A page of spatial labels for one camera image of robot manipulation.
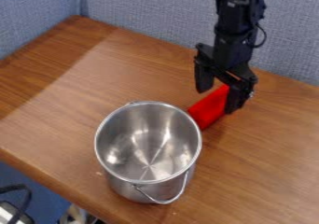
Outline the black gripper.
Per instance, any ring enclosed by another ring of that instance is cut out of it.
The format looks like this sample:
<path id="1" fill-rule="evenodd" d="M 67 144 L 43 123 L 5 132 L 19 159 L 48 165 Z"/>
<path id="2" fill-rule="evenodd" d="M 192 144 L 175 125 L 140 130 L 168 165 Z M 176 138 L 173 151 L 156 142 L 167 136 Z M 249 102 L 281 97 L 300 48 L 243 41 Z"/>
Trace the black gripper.
<path id="1" fill-rule="evenodd" d="M 212 46 L 197 43 L 195 56 L 196 90 L 204 93 L 213 87 L 215 79 L 229 85 L 224 112 L 232 114 L 253 97 L 257 77 L 249 67 L 256 48 L 256 30 L 231 35 L 216 32 Z"/>

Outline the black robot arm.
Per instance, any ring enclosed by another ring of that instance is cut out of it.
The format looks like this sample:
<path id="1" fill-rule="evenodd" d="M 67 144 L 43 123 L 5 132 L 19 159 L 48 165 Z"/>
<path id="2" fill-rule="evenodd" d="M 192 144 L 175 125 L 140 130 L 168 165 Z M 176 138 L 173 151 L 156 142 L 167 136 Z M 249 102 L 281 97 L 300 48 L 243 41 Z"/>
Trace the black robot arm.
<path id="1" fill-rule="evenodd" d="M 213 87 L 217 79 L 227 87 L 223 111 L 232 114 L 253 95 L 257 76 L 249 67 L 257 31 L 267 35 L 259 21 L 264 19 L 264 0 L 216 0 L 215 43 L 197 43 L 195 80 L 199 93 Z"/>

